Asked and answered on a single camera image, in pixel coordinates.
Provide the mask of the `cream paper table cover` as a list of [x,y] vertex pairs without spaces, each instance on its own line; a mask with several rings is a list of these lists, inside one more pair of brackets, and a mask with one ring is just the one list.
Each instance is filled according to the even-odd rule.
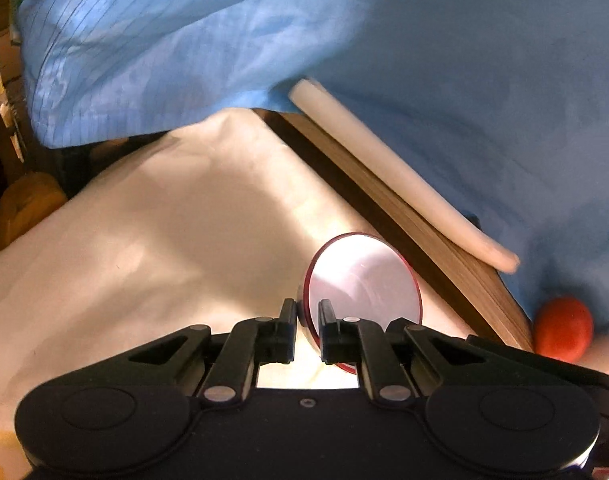
[[44,380],[193,323],[275,313],[317,250],[372,227],[250,110],[126,156],[0,252],[0,479]]

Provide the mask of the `white rolling pin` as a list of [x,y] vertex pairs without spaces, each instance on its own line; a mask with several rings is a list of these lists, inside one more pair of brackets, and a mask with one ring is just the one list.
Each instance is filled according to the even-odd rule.
[[495,270],[517,271],[521,259],[515,252],[469,222],[321,84],[301,79],[289,99],[450,242]]

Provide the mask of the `red tomato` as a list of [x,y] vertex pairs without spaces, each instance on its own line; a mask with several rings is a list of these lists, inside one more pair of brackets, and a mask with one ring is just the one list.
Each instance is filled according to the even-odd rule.
[[577,363],[593,339],[593,317],[583,302],[559,297],[546,302],[533,320],[533,350],[539,356]]

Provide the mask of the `orange wooden chair knob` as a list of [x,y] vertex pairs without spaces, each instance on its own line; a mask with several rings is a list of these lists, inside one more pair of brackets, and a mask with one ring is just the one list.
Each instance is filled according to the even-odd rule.
[[0,250],[67,203],[56,179],[28,172],[6,188],[0,199]]

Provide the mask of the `white red-rimmed bowl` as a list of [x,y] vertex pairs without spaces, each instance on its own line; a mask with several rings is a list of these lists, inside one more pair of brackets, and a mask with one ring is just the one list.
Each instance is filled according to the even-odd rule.
[[333,237],[307,267],[299,290],[298,318],[314,348],[320,347],[322,300],[329,300],[337,318],[366,318],[382,327],[397,318],[423,321],[414,270],[393,246],[367,233]]

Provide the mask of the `wooden cutting board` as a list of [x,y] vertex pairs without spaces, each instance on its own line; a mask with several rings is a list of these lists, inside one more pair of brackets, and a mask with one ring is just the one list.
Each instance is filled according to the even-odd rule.
[[478,336],[533,348],[531,323],[495,269],[453,244],[336,140],[295,113],[254,111],[411,263]]

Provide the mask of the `white thermos cup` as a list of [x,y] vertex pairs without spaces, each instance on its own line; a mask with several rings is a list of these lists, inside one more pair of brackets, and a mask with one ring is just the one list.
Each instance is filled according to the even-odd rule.
[[578,364],[589,370],[597,370],[609,375],[609,333],[595,336]]

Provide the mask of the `blue hanging garment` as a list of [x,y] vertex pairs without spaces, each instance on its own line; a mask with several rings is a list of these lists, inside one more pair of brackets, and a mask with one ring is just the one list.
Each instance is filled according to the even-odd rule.
[[290,110],[311,78],[519,255],[526,312],[609,328],[609,0],[24,0],[18,28],[48,148]]

